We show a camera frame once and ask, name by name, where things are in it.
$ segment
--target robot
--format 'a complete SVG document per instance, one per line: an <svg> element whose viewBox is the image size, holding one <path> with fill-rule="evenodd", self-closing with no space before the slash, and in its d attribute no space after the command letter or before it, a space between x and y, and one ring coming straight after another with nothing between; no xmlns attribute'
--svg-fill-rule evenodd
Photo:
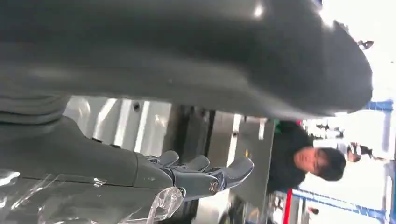
<svg viewBox="0 0 396 224"><path fill-rule="evenodd" d="M152 223L254 168L88 139L62 115L70 95L314 119L372 94L363 52L311 0L3 0L0 30L4 224Z"/></svg>

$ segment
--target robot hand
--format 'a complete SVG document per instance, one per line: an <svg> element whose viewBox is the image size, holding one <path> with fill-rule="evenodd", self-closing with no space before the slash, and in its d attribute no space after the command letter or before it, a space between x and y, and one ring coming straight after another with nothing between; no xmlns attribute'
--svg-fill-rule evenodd
<svg viewBox="0 0 396 224"><path fill-rule="evenodd" d="M175 165L178 155L167 151L160 157L149 156L147 159L167 173L174 186L181 189L185 201L191 201L215 195L241 184L253 171L254 164L248 157L236 159L229 167L206 168L210 161L205 156L198 156L184 165Z"/></svg>

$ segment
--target clear plastic wrap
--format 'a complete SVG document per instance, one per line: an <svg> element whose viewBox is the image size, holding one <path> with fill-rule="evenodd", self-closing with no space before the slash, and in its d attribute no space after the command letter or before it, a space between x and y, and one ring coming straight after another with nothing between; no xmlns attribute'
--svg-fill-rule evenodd
<svg viewBox="0 0 396 224"><path fill-rule="evenodd" d="M105 183L71 175L37 180L0 170L0 223L152 224L169 218L183 201L176 187L159 191Z"/></svg>

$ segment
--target black hair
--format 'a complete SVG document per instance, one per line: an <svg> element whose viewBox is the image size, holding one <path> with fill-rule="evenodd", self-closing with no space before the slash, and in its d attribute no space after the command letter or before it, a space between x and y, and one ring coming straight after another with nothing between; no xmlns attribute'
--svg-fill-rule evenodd
<svg viewBox="0 0 396 224"><path fill-rule="evenodd" d="M311 212L315 215L319 214L319 209L311 209Z"/></svg>
<svg viewBox="0 0 396 224"><path fill-rule="evenodd" d="M347 164L344 155L335 148L323 147L319 150L325 155L327 165L321 168L318 176L327 181L340 180Z"/></svg>

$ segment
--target red pole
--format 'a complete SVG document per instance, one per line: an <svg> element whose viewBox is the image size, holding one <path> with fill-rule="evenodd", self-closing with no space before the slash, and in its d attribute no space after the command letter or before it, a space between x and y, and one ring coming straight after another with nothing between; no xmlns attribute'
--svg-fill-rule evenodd
<svg viewBox="0 0 396 224"><path fill-rule="evenodd" d="M289 213L290 213L292 195L293 195L293 190L289 189L287 191L287 195L286 195L285 214L283 217L283 224L289 224Z"/></svg>

